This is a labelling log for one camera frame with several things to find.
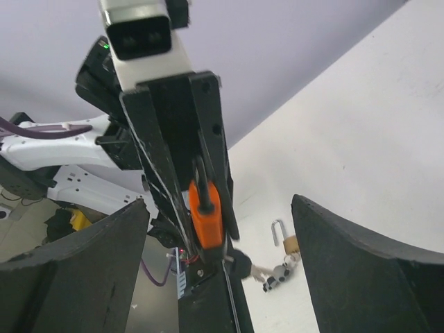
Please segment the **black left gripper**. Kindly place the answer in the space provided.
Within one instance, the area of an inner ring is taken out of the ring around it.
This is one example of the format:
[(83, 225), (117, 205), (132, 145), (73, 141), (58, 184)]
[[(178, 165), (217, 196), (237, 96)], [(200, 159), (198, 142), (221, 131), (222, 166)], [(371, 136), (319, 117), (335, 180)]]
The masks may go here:
[[(192, 74), (189, 82), (191, 88), (187, 86), (186, 76), (180, 75), (177, 80), (155, 81), (149, 85), (150, 91), (142, 87), (120, 93), (108, 40), (100, 36), (80, 66), (76, 93), (108, 115), (110, 126), (95, 143), (122, 170), (140, 170), (143, 166), (155, 204), (175, 226), (188, 256), (198, 254), (205, 263), (219, 262), (225, 258), (228, 240), (239, 239), (232, 206), (232, 178), (219, 80), (212, 72), (205, 71)], [(181, 192), (188, 190), (194, 178), (197, 156), (203, 158), (221, 201), (225, 238), (221, 247), (211, 250), (201, 248), (195, 231), (194, 244), (191, 220)]]

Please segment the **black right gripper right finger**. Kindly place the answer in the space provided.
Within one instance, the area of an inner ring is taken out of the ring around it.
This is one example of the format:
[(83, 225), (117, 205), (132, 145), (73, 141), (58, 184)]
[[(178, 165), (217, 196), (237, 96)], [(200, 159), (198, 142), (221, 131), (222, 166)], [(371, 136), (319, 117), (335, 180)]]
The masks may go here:
[(320, 332), (442, 332), (443, 254), (294, 195), (293, 224)]

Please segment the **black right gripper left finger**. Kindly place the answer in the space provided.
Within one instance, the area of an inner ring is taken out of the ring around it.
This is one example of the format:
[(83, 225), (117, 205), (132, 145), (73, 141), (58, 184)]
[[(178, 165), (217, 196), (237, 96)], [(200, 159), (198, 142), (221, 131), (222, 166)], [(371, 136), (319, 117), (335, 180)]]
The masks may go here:
[(1, 331), (124, 332), (148, 222), (137, 199), (1, 263)]

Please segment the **black-headed key bunch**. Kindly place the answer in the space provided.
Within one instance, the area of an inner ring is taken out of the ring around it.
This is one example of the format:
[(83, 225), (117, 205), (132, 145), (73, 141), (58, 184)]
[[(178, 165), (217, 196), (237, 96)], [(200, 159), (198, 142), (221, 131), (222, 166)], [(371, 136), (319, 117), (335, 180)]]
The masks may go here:
[(227, 251), (225, 262), (229, 273), (241, 280), (253, 278), (264, 283), (266, 278), (273, 275), (272, 269), (254, 265), (247, 254), (236, 248)]

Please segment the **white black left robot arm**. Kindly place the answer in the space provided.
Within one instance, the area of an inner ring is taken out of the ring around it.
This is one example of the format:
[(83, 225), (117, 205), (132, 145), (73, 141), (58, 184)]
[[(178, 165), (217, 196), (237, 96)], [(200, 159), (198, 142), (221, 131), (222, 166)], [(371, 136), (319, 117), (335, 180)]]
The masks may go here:
[(76, 93), (101, 114), (2, 125), (1, 184), (104, 214), (144, 200), (151, 235), (191, 261), (221, 261), (239, 228), (218, 76), (192, 69), (176, 33), (169, 51), (134, 60), (101, 36)]

